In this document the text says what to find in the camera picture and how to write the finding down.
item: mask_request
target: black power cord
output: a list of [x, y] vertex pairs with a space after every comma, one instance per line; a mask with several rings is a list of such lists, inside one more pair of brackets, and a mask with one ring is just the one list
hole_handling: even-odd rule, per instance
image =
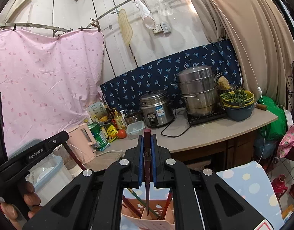
[[174, 118], [173, 118], [173, 120], [161, 131], [161, 135], [162, 136], [166, 136], [166, 137], [180, 137], [180, 136], [182, 136], [185, 132], [187, 132], [188, 131], [188, 129], [189, 128], [191, 128], [191, 125], [185, 130], [185, 131], [183, 131], [181, 134], [179, 134], [179, 135], [177, 135], [177, 136], [169, 136], [169, 135], [165, 135], [165, 134], [163, 134], [163, 131], [164, 130], [166, 130], [167, 128], [168, 128], [168, 126], [170, 126], [175, 120], [176, 120], [176, 116], [180, 113], [180, 112], [182, 112], [182, 111], [179, 111], [178, 113], [177, 113], [177, 109], [174, 111]]

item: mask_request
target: white wall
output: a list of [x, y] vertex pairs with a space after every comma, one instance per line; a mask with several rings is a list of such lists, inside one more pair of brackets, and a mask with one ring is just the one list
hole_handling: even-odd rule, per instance
[[[119, 4], [125, 0], [114, 1]], [[157, 13], [158, 0], [145, 1], [153, 14], [156, 24], [167, 22], [172, 28], [172, 32], [167, 35], [163, 33], [154, 35], [152, 30], [143, 25], [140, 12], [134, 2], [121, 6], [119, 10], [122, 8], [126, 10], [128, 20], [133, 29], [130, 45], [138, 66], [182, 50], [208, 44], [202, 31], [201, 21], [190, 0], [162, 0], [174, 11], [174, 14], [169, 17], [163, 17]], [[52, 25], [52, 2], [53, 0], [27, 0], [8, 22]], [[94, 0], [94, 4], [97, 16], [114, 7], [112, 0]], [[96, 18], [92, 0], [54, 1], [55, 27], [76, 30], [80, 26], [86, 27], [91, 22], [90, 18]], [[105, 36], [108, 54], [115, 74], [120, 75], [136, 68], [129, 46], [125, 45], [120, 34], [117, 14], [110, 13], [100, 19], [99, 23]], [[31, 31], [52, 37], [52, 31], [48, 29], [31, 28]], [[113, 70], [105, 51], [102, 81], [106, 82], [112, 78], [114, 78]]]
[[[125, 0], [114, 1], [115, 4], [120, 4]], [[209, 43], [202, 31], [201, 21], [190, 0], [162, 1], [173, 9], [174, 14], [172, 16], [160, 16], [157, 13], [158, 0], [146, 0], [156, 24], [167, 22], [172, 28], [172, 32], [167, 35], [163, 33], [154, 35], [152, 30], [147, 29], [143, 25], [140, 12], [133, 2], [129, 2], [119, 8], [119, 10], [122, 8], [126, 10], [128, 20], [133, 29], [130, 45], [138, 66], [182, 50]], [[97, 16], [114, 7], [112, 0], [94, 0], [94, 4]], [[90, 22], [90, 18], [95, 19], [92, 1], [78, 0], [77, 5], [80, 24], [86, 27]], [[136, 65], [130, 49], [125, 45], [120, 34], [117, 14], [110, 13], [100, 19], [99, 23], [105, 36], [108, 53], [116, 75], [135, 68]], [[107, 28], [109, 24], [112, 25], [112, 29]], [[107, 56], [104, 67], [103, 82], [106, 82], [114, 78]]]

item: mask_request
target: yellow package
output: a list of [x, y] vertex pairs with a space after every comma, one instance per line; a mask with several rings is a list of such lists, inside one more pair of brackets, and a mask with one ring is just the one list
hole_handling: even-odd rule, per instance
[[117, 136], [118, 131], [116, 130], [116, 128], [114, 127], [114, 125], [111, 125], [108, 130], [107, 130], [108, 135], [113, 138], [115, 136]]

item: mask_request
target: green plastic bag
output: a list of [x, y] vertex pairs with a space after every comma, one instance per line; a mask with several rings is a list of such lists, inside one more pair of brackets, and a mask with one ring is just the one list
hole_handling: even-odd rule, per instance
[[[267, 105], [267, 110], [279, 117], [276, 121], [267, 125], [265, 139], [269, 141], [280, 140], [287, 132], [287, 122], [284, 110], [279, 108], [270, 97], [263, 96], [263, 101], [264, 104]], [[258, 103], [263, 104], [262, 98], [258, 100]], [[265, 126], [259, 128], [258, 132], [262, 137], [264, 137]]]

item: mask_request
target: tiled floor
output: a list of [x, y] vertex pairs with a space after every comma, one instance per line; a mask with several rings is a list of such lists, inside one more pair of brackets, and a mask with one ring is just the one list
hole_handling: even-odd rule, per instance
[[268, 177], [272, 182], [281, 174], [286, 176], [286, 186], [288, 187], [288, 191], [281, 197], [279, 201], [281, 209], [284, 211], [289, 205], [294, 205], [294, 199], [289, 194], [290, 187], [294, 183], [294, 161], [281, 158], [277, 166], [268, 173]]

